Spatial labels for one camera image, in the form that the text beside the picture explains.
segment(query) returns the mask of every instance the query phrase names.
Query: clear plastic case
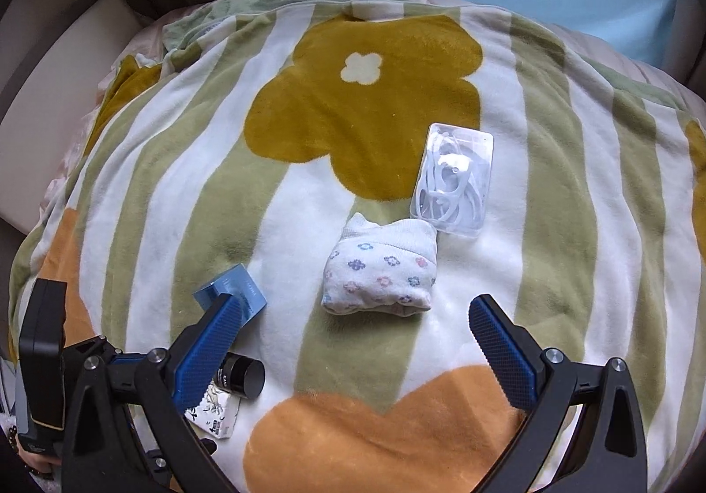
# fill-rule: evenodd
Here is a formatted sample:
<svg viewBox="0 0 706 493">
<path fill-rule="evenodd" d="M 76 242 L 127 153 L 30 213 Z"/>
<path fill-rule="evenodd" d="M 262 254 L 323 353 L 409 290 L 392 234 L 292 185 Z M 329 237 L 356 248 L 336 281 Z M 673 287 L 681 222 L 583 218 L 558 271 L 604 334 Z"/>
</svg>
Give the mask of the clear plastic case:
<svg viewBox="0 0 706 493">
<path fill-rule="evenodd" d="M 429 127 L 409 214 L 441 232 L 475 238 L 485 219 L 493 136 L 451 124 Z"/>
</svg>

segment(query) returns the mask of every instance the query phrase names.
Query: striped blanket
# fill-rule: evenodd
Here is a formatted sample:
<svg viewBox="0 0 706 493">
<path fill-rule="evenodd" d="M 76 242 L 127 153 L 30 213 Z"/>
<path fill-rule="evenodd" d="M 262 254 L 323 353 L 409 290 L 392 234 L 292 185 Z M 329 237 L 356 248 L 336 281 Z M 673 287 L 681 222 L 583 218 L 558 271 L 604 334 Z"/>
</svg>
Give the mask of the striped blanket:
<svg viewBox="0 0 706 493">
<path fill-rule="evenodd" d="M 267 383 L 215 454 L 234 484 L 467 493 L 521 421 L 468 330 L 487 292 L 540 345 L 627 359 L 664 490 L 706 427 L 706 139 L 683 101 L 487 6 L 220 0 L 165 44 L 121 68 L 15 260 L 15 347 L 37 276 L 68 282 L 67 344 L 146 352 L 243 263 L 268 305 L 235 348 Z M 352 53 L 379 55 L 375 80 L 342 72 Z M 481 236 L 440 234 L 425 315 L 327 314 L 341 229 L 407 216 L 433 122 L 495 137 Z"/>
</svg>

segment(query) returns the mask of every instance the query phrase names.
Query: white sock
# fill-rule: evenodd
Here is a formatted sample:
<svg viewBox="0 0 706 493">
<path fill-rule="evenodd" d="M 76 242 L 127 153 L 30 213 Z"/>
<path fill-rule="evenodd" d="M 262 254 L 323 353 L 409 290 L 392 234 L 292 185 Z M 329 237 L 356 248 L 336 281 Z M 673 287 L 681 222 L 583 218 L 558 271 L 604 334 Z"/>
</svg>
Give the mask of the white sock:
<svg viewBox="0 0 706 493">
<path fill-rule="evenodd" d="M 321 304 L 331 313 L 426 312 L 436 281 L 436 230 L 410 218 L 380 226 L 357 212 L 331 252 L 323 278 Z"/>
</svg>

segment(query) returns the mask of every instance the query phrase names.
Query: blue box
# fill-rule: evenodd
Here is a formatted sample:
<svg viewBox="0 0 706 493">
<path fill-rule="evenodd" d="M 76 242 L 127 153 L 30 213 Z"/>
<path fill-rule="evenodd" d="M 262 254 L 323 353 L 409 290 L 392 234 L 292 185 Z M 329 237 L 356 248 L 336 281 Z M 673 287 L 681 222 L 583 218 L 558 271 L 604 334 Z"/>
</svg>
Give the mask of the blue box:
<svg viewBox="0 0 706 493">
<path fill-rule="evenodd" d="M 193 297 L 205 312 L 221 294 L 231 294 L 239 299 L 243 316 L 241 327 L 267 305 L 267 300 L 242 264 L 218 274 L 210 283 L 194 292 Z"/>
</svg>

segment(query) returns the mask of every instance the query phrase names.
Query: metal screw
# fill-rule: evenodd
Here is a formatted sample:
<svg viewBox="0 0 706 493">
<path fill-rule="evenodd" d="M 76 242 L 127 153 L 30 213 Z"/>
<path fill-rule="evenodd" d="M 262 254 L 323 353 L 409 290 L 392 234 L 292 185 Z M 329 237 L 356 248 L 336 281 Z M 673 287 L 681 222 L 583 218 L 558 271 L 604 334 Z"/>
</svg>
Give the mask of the metal screw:
<svg viewBox="0 0 706 493">
<path fill-rule="evenodd" d="M 86 361 L 83 363 L 83 367 L 88 370 L 96 369 L 99 363 L 100 359 L 98 359 L 98 356 L 92 355 L 90 358 L 86 358 Z"/>
<path fill-rule="evenodd" d="M 616 372 L 625 372 L 627 366 L 625 362 L 620 358 L 613 358 L 611 360 L 611 365 Z"/>
<path fill-rule="evenodd" d="M 546 352 L 546 359 L 552 362 L 552 364 L 560 364 L 564 361 L 564 354 L 557 350 L 555 347 L 550 347 Z"/>
<path fill-rule="evenodd" d="M 156 347 L 147 353 L 147 359 L 153 364 L 161 364 L 167 357 L 167 351 L 163 347 Z"/>
</svg>

